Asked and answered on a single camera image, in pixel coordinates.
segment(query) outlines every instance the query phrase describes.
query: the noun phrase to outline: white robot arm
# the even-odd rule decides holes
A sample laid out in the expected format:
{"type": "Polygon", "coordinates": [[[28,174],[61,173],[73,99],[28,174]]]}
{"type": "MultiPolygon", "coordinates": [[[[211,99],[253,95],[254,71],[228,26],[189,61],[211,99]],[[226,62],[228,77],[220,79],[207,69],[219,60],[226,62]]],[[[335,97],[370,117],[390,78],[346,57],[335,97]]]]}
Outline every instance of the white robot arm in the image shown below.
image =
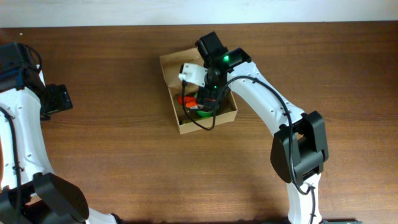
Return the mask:
{"type": "MultiPolygon", "coordinates": [[[[288,110],[291,123],[296,125],[295,129],[298,129],[302,124],[302,120],[306,119],[304,117],[308,116],[302,109],[296,107],[293,103],[284,98],[262,76],[260,71],[257,69],[256,64],[251,61],[249,56],[243,52],[243,50],[237,49],[232,52],[228,52],[228,50],[222,46],[214,32],[202,37],[197,42],[197,48],[205,61],[206,68],[191,63],[184,64],[181,67],[182,69],[179,75],[179,78],[183,81],[183,85],[184,82],[189,82],[200,86],[200,88],[213,88],[215,86],[216,88],[214,88],[214,90],[220,89],[220,86],[223,86],[223,88],[221,88],[221,92],[227,85],[231,91],[237,93],[251,106],[251,108],[265,122],[273,136],[278,132],[281,132],[281,127],[284,129],[289,127],[288,116],[284,106],[288,110]]],[[[313,117],[313,115],[318,115],[318,113],[310,114],[311,117],[313,117]]],[[[302,173],[304,173],[305,176],[300,177],[301,182],[299,187],[302,192],[307,192],[306,195],[300,193],[297,189],[298,186],[294,184],[295,177],[286,177],[286,172],[289,169],[289,165],[287,165],[288,162],[285,164],[279,164],[281,159],[280,156],[271,155],[272,165],[282,179],[287,182],[290,205],[288,218],[293,224],[320,223],[322,220],[318,209],[317,189],[320,180],[320,172],[323,169],[323,162],[327,160],[328,155],[323,120],[320,116],[317,116],[317,119],[319,122],[322,122],[321,127],[317,129],[319,132],[317,134],[320,134],[321,136],[323,135],[321,138],[317,139],[324,141],[322,143],[322,151],[315,149],[313,152],[309,152],[308,150],[303,149],[302,152],[304,153],[305,151],[306,153],[310,153],[311,155],[309,155],[309,157],[311,157],[311,159],[309,160],[314,159],[318,160],[318,162],[307,162],[309,161],[308,158],[305,158],[304,160],[304,157],[300,157],[298,153],[298,145],[300,143],[297,142],[295,135],[292,136],[297,145],[294,147],[296,151],[293,152],[296,158],[294,162],[295,171],[293,172],[296,174],[297,170],[301,169],[302,173]]],[[[274,138],[272,150],[274,155],[279,154],[277,151],[286,150],[286,147],[283,148],[276,146],[276,143],[279,142],[280,144],[283,144],[282,141],[286,139],[286,135],[284,139],[274,138]]],[[[311,140],[313,139],[310,139],[307,143],[303,143],[301,145],[309,145],[309,141],[311,140]]]]}
{"type": "Polygon", "coordinates": [[[40,116],[49,119],[49,114],[70,109],[72,103],[64,85],[44,85],[41,65],[34,67],[30,50],[21,44],[0,47],[3,157],[0,222],[122,223],[116,215],[105,215],[88,208],[81,190],[55,175],[45,150],[40,116]],[[14,145],[18,164],[15,163],[14,145]],[[21,202],[13,197],[15,194],[21,197],[21,202]],[[25,205],[32,195],[38,195],[41,201],[25,205]]]}

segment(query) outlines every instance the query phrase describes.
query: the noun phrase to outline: cardboard box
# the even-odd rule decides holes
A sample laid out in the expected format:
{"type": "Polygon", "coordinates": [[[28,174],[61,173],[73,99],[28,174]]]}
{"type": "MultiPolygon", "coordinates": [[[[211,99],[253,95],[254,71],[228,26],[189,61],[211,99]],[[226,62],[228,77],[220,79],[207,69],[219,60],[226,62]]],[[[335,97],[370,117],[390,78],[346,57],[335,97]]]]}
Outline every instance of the cardboard box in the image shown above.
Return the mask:
{"type": "MultiPolygon", "coordinates": [[[[182,93],[181,81],[178,79],[180,67],[184,63],[194,63],[203,66],[203,60],[196,48],[184,50],[181,52],[172,53],[169,55],[160,56],[160,64],[162,66],[164,80],[169,90],[170,99],[172,100],[172,106],[174,109],[175,119],[177,120],[177,126],[180,130],[180,134],[189,133],[192,131],[200,130],[198,127],[185,116],[182,106],[179,105],[177,97],[182,93]]],[[[185,88],[185,94],[189,94],[198,90],[198,86],[188,84],[185,88]]],[[[236,107],[235,99],[232,92],[228,95],[228,98],[224,99],[220,108],[217,111],[216,125],[234,121],[238,108],[236,107]]],[[[200,118],[199,115],[195,116],[190,113],[193,119],[200,118]]],[[[213,122],[213,117],[198,120],[197,123],[204,127],[210,127],[213,122]]]]}

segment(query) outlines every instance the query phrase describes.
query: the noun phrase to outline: black cable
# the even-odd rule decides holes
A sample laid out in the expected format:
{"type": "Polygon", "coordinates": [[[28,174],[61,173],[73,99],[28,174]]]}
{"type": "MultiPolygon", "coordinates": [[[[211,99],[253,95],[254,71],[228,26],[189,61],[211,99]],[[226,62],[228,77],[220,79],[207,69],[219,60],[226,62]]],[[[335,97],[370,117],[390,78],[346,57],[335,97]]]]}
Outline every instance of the black cable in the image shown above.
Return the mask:
{"type": "Polygon", "coordinates": [[[40,120],[41,121],[50,121],[51,120],[51,116],[46,114],[46,113],[44,113],[44,112],[41,112],[40,113],[40,120]]]}
{"type": "Polygon", "coordinates": [[[315,203],[316,203],[316,201],[315,201],[315,187],[311,186],[309,188],[311,188],[311,197],[312,197],[312,211],[311,211],[311,219],[310,219],[310,224],[312,224],[313,218],[316,216],[315,215],[315,207],[316,207],[316,205],[315,205],[315,203]]]}
{"type": "Polygon", "coordinates": [[[15,224],[18,224],[22,211],[22,187],[21,187],[21,168],[19,167],[19,160],[18,160],[17,137],[11,115],[4,108],[0,107],[0,111],[4,114],[4,117],[8,120],[8,124],[10,125],[10,130],[11,130],[12,151],[14,153],[13,169],[15,170],[17,176],[17,205],[16,205],[17,215],[16,215],[15,224]]]}
{"type": "Polygon", "coordinates": [[[42,63],[43,63],[42,57],[41,57],[40,54],[39,54],[35,49],[33,49],[32,47],[29,47],[28,45],[25,45],[25,47],[27,47],[29,50],[33,51],[33,53],[36,54],[36,57],[37,57],[37,59],[39,60],[39,67],[38,67],[38,68],[34,67],[33,69],[34,69],[37,73],[40,73],[40,72],[42,71],[42,63]]]}
{"type": "Polygon", "coordinates": [[[216,114],[217,114],[217,105],[218,105],[218,101],[216,101],[216,108],[213,110],[213,123],[211,125],[210,128],[206,128],[203,125],[197,123],[187,112],[187,109],[185,108],[185,100],[184,100],[184,96],[185,96],[185,87],[188,85],[187,81],[182,81],[182,110],[184,110],[185,116],[192,121],[195,125],[203,128],[204,130],[207,131],[211,131],[215,126],[216,126],[216,114]]]}

